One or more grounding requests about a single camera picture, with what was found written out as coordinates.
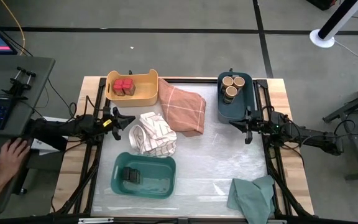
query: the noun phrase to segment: wooden table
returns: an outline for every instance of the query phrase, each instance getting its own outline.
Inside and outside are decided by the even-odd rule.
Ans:
[[[95,102],[98,92],[99,80],[101,77],[84,77],[83,84],[80,91],[80,96],[77,102],[78,113],[82,114],[85,106],[85,96],[89,96],[92,102]],[[270,92],[270,101],[276,111],[287,114],[290,119],[291,109],[288,102],[287,92],[285,90],[285,84],[283,79],[267,79],[268,89]],[[104,105],[105,97],[102,97],[101,105]],[[87,109],[88,114],[93,113],[91,106]],[[67,147],[75,145],[75,142],[69,143]],[[53,198],[53,205],[58,210],[72,195],[73,191],[78,186],[80,181],[81,168],[83,165],[86,145],[78,146],[65,154],[63,159],[62,168],[60,169],[60,175],[57,182],[55,195]],[[91,159],[89,166],[92,164],[94,158],[94,152],[96,147],[93,148],[91,153]],[[288,188],[292,194],[296,197],[297,201],[301,203],[303,208],[309,212],[313,212],[313,206],[311,204],[308,183],[306,181],[305,170],[303,168],[302,160],[297,153],[291,150],[281,150],[283,168],[285,172],[285,179]],[[84,190],[82,204],[80,211],[83,211],[86,205],[86,199],[88,198],[89,188]],[[281,190],[277,187],[277,196],[280,209],[283,213],[284,202]]]

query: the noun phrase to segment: pink towel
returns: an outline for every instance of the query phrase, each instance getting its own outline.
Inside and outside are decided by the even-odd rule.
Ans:
[[[204,133],[206,102],[197,93],[180,90],[160,78],[158,97],[166,122],[186,137]]]

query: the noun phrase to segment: white stand base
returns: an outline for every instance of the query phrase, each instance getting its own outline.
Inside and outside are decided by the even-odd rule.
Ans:
[[[319,29],[311,31],[309,38],[312,41],[312,43],[314,43],[316,46],[321,47],[321,48],[332,47],[335,44],[334,37],[332,37],[329,40],[323,40],[318,36],[319,31],[320,31]]]

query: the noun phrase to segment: red cube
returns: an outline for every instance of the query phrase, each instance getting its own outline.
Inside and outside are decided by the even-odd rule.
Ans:
[[[136,89],[134,81],[131,78],[124,79],[122,89],[124,90],[125,95],[133,96]]]
[[[117,96],[125,96],[125,92],[122,89],[122,86],[124,84],[124,80],[123,79],[116,79],[114,81],[114,85],[112,86],[112,90],[114,91],[114,93]]]

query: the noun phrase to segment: green plastic bin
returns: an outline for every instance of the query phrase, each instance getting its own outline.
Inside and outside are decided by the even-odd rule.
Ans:
[[[122,179],[124,167],[140,172],[140,183]],[[111,189],[117,194],[165,199],[173,192],[176,163],[171,157],[135,156],[128,152],[118,155],[111,177]]]

